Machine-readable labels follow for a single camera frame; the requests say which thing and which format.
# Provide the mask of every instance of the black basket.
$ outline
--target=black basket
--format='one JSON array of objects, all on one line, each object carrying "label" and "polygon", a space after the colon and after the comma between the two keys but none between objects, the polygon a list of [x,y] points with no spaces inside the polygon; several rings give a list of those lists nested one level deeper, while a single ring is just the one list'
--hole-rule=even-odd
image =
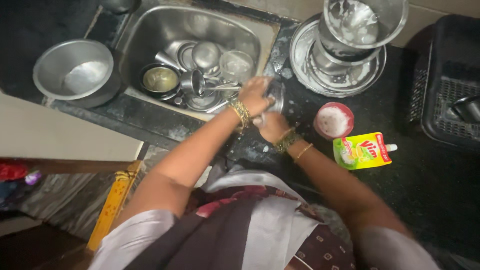
[{"label": "black basket", "polygon": [[480,20],[445,16],[434,28],[428,72],[416,70],[410,119],[421,115],[422,129],[430,138],[477,152],[480,124],[463,122],[451,106],[461,98],[478,95]]}]

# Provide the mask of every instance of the stainless steel sink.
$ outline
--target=stainless steel sink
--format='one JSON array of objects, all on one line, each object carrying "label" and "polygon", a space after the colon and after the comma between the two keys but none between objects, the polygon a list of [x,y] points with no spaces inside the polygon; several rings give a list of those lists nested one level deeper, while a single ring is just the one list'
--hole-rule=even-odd
[{"label": "stainless steel sink", "polygon": [[180,109],[144,94],[140,90],[140,70],[155,62],[160,50],[176,60],[177,49],[183,42],[205,40],[227,50],[248,53],[255,63],[254,74],[261,75],[279,26],[236,14],[199,9],[191,4],[190,1],[143,0],[126,23],[117,45],[117,50],[123,54],[120,73],[130,85],[126,94],[208,121],[212,114]]}]

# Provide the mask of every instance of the black granite countertop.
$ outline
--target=black granite countertop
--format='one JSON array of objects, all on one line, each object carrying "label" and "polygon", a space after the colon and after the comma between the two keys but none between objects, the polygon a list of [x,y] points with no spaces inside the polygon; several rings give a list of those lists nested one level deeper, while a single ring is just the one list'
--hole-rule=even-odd
[{"label": "black granite countertop", "polygon": [[[421,241],[480,259],[480,242],[474,237],[480,227],[480,157],[432,141],[422,132],[416,132],[415,127],[408,126],[405,120],[416,53],[387,46],[384,73],[372,87],[349,98],[327,98],[307,90],[294,75],[290,77],[288,47],[298,26],[296,22],[229,4],[216,8],[281,25],[274,45],[275,55],[271,56],[265,74],[285,84],[284,114],[307,141],[332,157],[332,143],[314,131],[312,122],[318,109],[327,102],[347,105],[355,115],[350,135],[382,132],[386,143],[398,145],[398,150],[389,154],[392,164],[352,173],[384,199]],[[89,38],[112,45],[124,19],[104,12]],[[283,76],[277,73],[281,68],[284,68]],[[203,125],[198,119],[123,93],[105,105],[87,110],[63,101],[54,101],[50,106],[166,149],[172,149]],[[292,160],[276,153],[255,128],[233,135],[220,155],[241,161],[245,166],[270,171],[309,201],[321,201],[321,196]]]}]

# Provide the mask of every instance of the bangle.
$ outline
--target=bangle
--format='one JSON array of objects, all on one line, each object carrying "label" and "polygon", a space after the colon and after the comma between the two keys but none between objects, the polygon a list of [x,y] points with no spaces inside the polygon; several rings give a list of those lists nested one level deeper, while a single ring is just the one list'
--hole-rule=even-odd
[{"label": "bangle", "polygon": [[305,147],[301,152],[300,154],[298,154],[297,158],[295,159],[295,163],[297,163],[297,161],[300,159],[300,157],[308,150],[310,149],[310,147],[312,147],[313,144],[309,144],[307,147]]},{"label": "bangle", "polygon": [[250,121],[250,113],[248,112],[247,107],[241,101],[236,100],[229,104],[229,106],[237,113],[240,117],[242,128],[248,127]]},{"label": "bangle", "polygon": [[301,140],[302,137],[298,134],[295,133],[295,129],[291,128],[289,129],[283,136],[282,138],[277,141],[276,143],[273,144],[275,146],[275,149],[279,153],[284,153],[288,150],[288,148],[296,143],[298,140]]}]

